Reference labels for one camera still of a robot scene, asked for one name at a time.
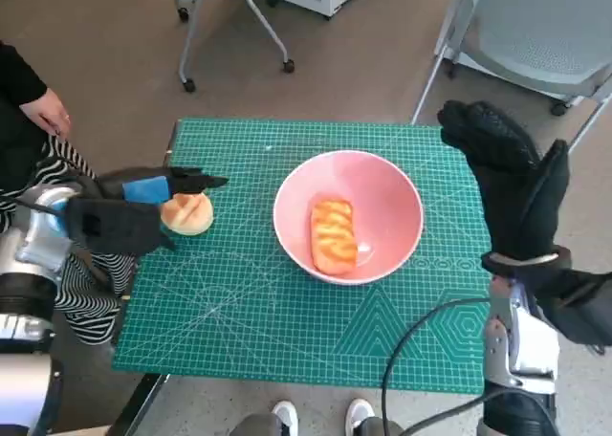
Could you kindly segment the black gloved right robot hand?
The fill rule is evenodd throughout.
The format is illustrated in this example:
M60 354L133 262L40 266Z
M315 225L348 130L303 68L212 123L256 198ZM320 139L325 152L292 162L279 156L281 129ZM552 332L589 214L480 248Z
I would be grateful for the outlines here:
M447 101L442 141L460 150L475 177L492 251L528 261L551 255L570 178L569 147L556 139L541 155L530 135L486 101Z

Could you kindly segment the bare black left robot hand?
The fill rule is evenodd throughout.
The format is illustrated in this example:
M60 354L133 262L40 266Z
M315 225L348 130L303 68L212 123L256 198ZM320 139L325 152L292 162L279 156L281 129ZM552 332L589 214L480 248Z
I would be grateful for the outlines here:
M162 231L161 205L175 194L197 194L228 182L199 167L132 167L101 175L101 197L111 200L101 210L98 235L88 240L91 251L143 256L159 247L174 250Z

